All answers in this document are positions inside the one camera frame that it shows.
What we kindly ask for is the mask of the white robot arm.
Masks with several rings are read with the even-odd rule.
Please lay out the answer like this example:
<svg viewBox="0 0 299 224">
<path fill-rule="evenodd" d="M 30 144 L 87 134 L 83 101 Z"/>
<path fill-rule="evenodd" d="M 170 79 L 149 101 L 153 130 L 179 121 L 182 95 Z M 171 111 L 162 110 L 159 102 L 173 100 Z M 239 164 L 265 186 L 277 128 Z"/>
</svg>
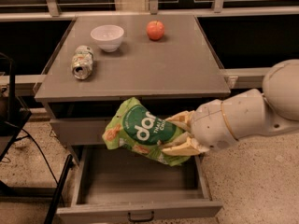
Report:
<svg viewBox="0 0 299 224">
<path fill-rule="evenodd" d="M 274 65 L 260 90 L 251 89 L 225 100 L 214 100 L 194 111 L 167 119 L 184 130 L 161 145 L 170 156 L 219 151 L 251 136 L 276 136 L 299 130 L 299 60 Z"/>
</svg>

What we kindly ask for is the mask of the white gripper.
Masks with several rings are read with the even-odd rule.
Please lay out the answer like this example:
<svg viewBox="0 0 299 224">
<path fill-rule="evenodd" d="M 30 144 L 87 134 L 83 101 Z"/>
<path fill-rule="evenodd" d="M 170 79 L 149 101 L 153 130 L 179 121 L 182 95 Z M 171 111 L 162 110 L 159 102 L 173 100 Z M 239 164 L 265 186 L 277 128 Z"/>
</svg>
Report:
<svg viewBox="0 0 299 224">
<path fill-rule="evenodd" d="M 200 153 L 200 145 L 213 151 L 220 151 L 237 143 L 227 127 L 227 121 L 221 109 L 222 101 L 200 105 L 193 111 L 182 111 L 169 117 L 166 121 L 180 129 L 191 131 L 194 138 L 188 137 L 186 142 L 175 147 L 166 147 L 162 152 L 169 156 L 194 156 Z"/>
</svg>

